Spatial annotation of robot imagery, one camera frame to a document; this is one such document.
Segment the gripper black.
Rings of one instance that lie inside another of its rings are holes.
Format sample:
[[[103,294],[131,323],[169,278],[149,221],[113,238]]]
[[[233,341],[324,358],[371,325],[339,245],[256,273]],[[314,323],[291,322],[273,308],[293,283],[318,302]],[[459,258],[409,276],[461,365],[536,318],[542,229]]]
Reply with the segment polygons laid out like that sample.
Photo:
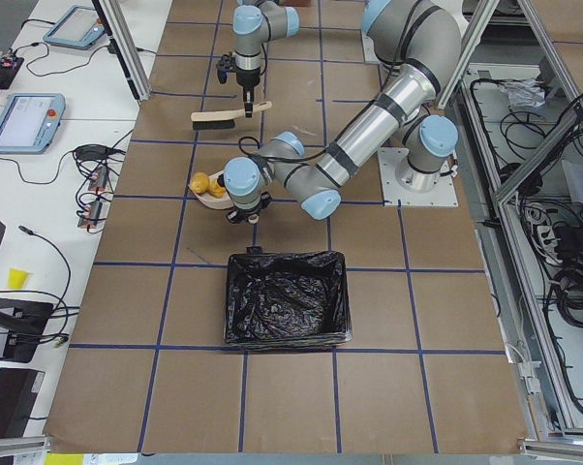
[[[248,223],[256,225],[260,220],[261,212],[267,209],[271,202],[272,197],[268,192],[260,193],[254,206],[244,208],[236,205],[226,214],[227,220],[231,224]]]
[[[236,71],[236,81],[242,87],[244,115],[252,118],[254,113],[255,89],[261,82],[261,69]]]

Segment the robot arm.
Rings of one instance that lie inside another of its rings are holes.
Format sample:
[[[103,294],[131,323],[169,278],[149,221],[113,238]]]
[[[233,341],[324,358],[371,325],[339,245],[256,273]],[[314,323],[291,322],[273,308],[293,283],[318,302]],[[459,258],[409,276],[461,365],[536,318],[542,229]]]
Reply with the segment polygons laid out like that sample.
[[[255,89],[261,83],[267,58],[265,45],[295,36],[300,29],[297,10],[283,1],[239,1],[233,11],[234,49],[217,63],[221,83],[235,75],[242,89],[241,113],[257,111]],[[379,93],[353,120],[379,109],[400,125],[423,104],[438,97],[454,73],[462,36],[454,17],[434,1],[369,1],[360,31],[373,50],[397,75],[384,80]]]
[[[223,181],[233,203],[232,224],[255,224],[271,202],[262,189],[277,180],[315,220],[339,206],[339,189],[440,90],[440,82],[420,61],[409,58],[342,134],[311,159],[292,132],[283,132],[257,151],[227,162]]]

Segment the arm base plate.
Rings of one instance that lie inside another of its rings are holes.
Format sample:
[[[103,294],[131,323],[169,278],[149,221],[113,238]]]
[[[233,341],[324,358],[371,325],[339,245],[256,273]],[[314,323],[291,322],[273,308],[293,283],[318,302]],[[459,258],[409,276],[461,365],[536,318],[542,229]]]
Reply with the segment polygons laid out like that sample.
[[[459,205],[447,161],[440,171],[421,173],[409,165],[407,148],[380,148],[377,156],[383,204],[389,207],[454,208]]]

